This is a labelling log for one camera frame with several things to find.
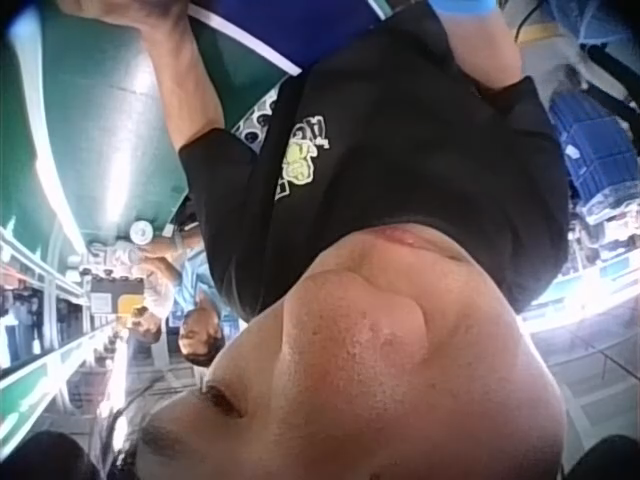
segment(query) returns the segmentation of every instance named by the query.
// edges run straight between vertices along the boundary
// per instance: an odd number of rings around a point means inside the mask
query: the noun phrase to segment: t-shirt logo print
[[[313,181],[313,159],[318,156],[319,149],[330,148],[326,135],[324,118],[319,115],[305,118],[294,127],[282,162],[276,200],[291,193],[289,183],[306,185]]]

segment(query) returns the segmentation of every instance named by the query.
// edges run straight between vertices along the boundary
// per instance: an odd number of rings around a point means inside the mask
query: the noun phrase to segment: white object
[[[129,229],[129,236],[136,245],[146,245],[153,239],[153,226],[146,220],[133,222]]]

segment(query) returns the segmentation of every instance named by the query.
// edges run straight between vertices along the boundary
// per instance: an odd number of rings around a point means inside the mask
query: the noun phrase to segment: person in blue shirt
[[[208,367],[225,346],[240,333],[240,322],[216,290],[198,228],[173,238],[157,237],[141,247],[145,266],[174,286],[174,302],[185,312],[178,344],[184,358]],[[168,257],[186,252],[179,271]]]

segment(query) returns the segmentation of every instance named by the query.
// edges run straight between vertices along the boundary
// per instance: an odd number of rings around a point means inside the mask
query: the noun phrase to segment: shirt sleeve
[[[517,182],[522,185],[522,198],[506,208],[513,247],[504,288],[519,311],[544,293],[567,260],[568,174],[554,127],[530,77],[483,98],[511,130],[510,161],[518,162]]]
[[[189,193],[216,285],[225,272],[238,244],[248,181],[256,161],[255,152],[233,134],[211,130],[180,150]]]

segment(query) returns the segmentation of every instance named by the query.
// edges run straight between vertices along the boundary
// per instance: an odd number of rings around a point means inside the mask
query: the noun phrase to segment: eyebrow
[[[175,432],[153,422],[147,422],[140,430],[139,441],[156,457],[167,460],[189,454],[187,442]]]

